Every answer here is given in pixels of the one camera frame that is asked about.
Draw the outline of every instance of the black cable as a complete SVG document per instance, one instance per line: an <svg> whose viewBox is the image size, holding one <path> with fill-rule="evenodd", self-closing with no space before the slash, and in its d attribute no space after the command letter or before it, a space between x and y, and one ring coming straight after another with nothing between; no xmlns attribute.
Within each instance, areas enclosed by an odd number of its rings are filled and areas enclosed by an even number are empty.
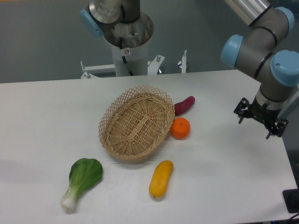
<svg viewBox="0 0 299 224"><path fill-rule="evenodd" d="M123 39L120 37L120 50L122 49L122 40L123 40ZM130 76L134 76L132 70L128 67L126 57L125 57L125 56L122 56L122 60L123 60L123 62L125 63L127 69L128 69L129 75L130 75Z"/></svg>
<svg viewBox="0 0 299 224"><path fill-rule="evenodd" d="M296 223L299 223L299 220L298 220L298 222L293 222L293 219L295 218L295 217L297 217L297 216L299 216L299 213L297 213L296 215L294 215L294 216L292 216L291 218L289 218L287 221L286 221L286 224L296 224Z"/></svg>

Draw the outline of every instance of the gray floor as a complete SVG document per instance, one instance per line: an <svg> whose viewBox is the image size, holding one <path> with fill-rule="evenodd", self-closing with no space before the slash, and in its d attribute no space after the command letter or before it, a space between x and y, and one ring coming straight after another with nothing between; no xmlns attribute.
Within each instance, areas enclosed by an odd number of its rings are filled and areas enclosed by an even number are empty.
<svg viewBox="0 0 299 224"><path fill-rule="evenodd" d="M85 66L113 64L109 46L83 26L79 11L89 0L0 2L0 83L79 79ZM299 0L270 0L296 14L293 31L274 52L299 52ZM227 39L250 29L222 0L141 0L154 22L149 60L166 57L164 73L177 73L187 49L189 72L231 69L220 60ZM285 146L298 151L298 111L289 117Z"/></svg>

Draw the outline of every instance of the woven basket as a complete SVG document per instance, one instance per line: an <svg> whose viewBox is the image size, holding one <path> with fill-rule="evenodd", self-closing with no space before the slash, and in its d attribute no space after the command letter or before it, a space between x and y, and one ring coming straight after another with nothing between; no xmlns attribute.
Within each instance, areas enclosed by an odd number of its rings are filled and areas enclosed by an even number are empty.
<svg viewBox="0 0 299 224"><path fill-rule="evenodd" d="M150 86L130 88L107 109L99 125L100 142L118 159L144 159L165 138L174 116L166 92Z"/></svg>

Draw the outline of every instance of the blue joint cap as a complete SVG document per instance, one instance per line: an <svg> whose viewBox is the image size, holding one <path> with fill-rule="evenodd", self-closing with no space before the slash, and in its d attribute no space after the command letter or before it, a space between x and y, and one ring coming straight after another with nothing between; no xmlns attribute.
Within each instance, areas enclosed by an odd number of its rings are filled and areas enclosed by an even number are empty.
<svg viewBox="0 0 299 224"><path fill-rule="evenodd" d="M103 36L104 32L101 28L97 25L97 23L92 19L90 14L86 12L85 9L80 11L80 17L86 28L92 33L94 36Z"/></svg>
<svg viewBox="0 0 299 224"><path fill-rule="evenodd" d="M282 11L286 17L288 18L288 21L289 21L289 32L288 34L290 33L290 31L293 29L294 25L295 25L295 17L294 17L294 14L287 8L284 8L284 7L277 7L276 9Z"/></svg>
<svg viewBox="0 0 299 224"><path fill-rule="evenodd" d="M235 62L237 60L240 46L242 43L243 37L240 35L231 36L228 41L225 43L222 52L221 59L230 67L235 68Z"/></svg>
<svg viewBox="0 0 299 224"><path fill-rule="evenodd" d="M270 69L282 85L294 87L299 83L299 53L282 50L271 59Z"/></svg>

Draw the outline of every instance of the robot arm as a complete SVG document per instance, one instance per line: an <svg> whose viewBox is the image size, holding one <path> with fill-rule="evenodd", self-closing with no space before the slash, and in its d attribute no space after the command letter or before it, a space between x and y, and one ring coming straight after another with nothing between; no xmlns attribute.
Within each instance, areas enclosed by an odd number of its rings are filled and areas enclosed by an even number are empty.
<svg viewBox="0 0 299 224"><path fill-rule="evenodd" d="M287 36L295 19L290 10L273 8L267 0L226 0L226 3L252 29L243 38L233 35L223 47L221 58L232 68L261 83L252 104L243 98L234 113L240 118L253 118L264 124L271 135L281 137L288 123L278 114L297 90L299 54L271 51Z"/></svg>
<svg viewBox="0 0 299 224"><path fill-rule="evenodd" d="M112 48L116 76L146 75L152 20L140 12L140 0L90 0L80 12L87 29L104 36Z"/></svg>

